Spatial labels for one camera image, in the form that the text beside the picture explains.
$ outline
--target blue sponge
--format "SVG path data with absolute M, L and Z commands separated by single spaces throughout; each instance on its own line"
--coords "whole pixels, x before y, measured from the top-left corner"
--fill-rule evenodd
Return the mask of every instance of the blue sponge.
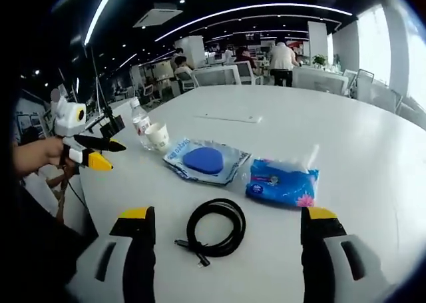
M 183 163 L 204 174 L 218 174 L 224 168 L 222 153 L 212 148 L 198 148 L 186 153 Z

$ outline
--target ceiling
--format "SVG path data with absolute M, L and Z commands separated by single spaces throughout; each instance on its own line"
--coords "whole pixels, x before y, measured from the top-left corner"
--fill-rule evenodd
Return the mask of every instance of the ceiling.
M 95 26 L 90 47 L 84 50 L 83 41 L 101 0 L 66 0 L 53 12 L 49 11 L 49 7 L 45 8 L 42 20 L 31 27 L 34 32 L 31 33 L 31 40 L 25 44 L 25 55 L 21 61 L 21 86 L 50 101 L 52 88 L 61 83 L 59 67 L 66 79 L 94 77 L 91 51 L 98 73 L 111 75 L 120 72 L 120 65 L 132 55 L 137 54 L 122 70 L 173 50 L 175 40 L 189 34 L 202 35 L 204 42 L 207 42 L 211 38 L 238 31 L 307 31 L 307 22 L 320 21 L 320 18 L 324 19 L 321 22 L 327 25 L 327 31 L 331 33 L 336 27 L 341 29 L 356 20 L 356 15 L 375 1 L 377 0 L 185 0 L 185 3 L 180 4 L 179 0 L 109 0 Z M 173 3 L 183 10 L 183 13 L 159 26 L 133 28 L 133 25 L 152 9 L 154 2 Z M 219 11 L 265 3 L 321 5 L 354 15 L 347 16 L 308 7 L 259 7 L 217 15 L 154 42 L 165 33 L 195 19 Z M 287 36 L 290 34 L 291 37 L 308 37 L 308 34 L 303 32 L 283 33 Z

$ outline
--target plastic water bottle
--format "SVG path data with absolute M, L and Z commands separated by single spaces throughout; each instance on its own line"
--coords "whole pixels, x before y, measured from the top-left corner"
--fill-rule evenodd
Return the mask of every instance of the plastic water bottle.
M 145 135 L 145 130 L 151 125 L 148 113 L 140 106 L 138 98 L 133 98 L 130 106 L 132 107 L 133 125 L 138 133 L 139 140 L 146 150 L 151 150 L 151 144 Z

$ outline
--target paper cup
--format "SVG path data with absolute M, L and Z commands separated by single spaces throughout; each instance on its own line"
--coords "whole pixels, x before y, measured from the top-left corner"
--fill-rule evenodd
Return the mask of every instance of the paper cup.
M 164 123 L 154 123 L 145 130 L 148 140 L 154 145 L 154 148 L 160 152 L 166 152 L 168 148 L 168 132 Z

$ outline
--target white table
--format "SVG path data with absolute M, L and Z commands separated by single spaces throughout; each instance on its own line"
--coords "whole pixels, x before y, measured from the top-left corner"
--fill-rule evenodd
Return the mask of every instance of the white table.
M 194 117 L 216 109 L 263 119 L 250 124 Z M 426 241 L 426 132 L 410 122 L 336 95 L 249 85 L 197 88 L 150 117 L 166 122 L 172 139 L 214 139 L 256 157 L 302 156 L 319 144 L 317 205 L 334 211 L 348 233 L 380 256 L 388 281 L 404 279 L 419 258 Z M 185 182 L 154 153 L 142 151 L 132 127 L 116 138 L 127 150 L 105 153 L 111 172 L 82 170 L 83 190 L 100 234 L 109 233 L 124 210 L 155 206 L 157 302 L 303 301 L 299 210 L 258 204 L 243 190 Z M 247 231 L 235 253 L 199 269 L 197 257 L 173 242 L 186 237 L 192 211 L 213 198 L 236 201 Z M 201 241 L 223 238 L 227 224 L 205 218 Z

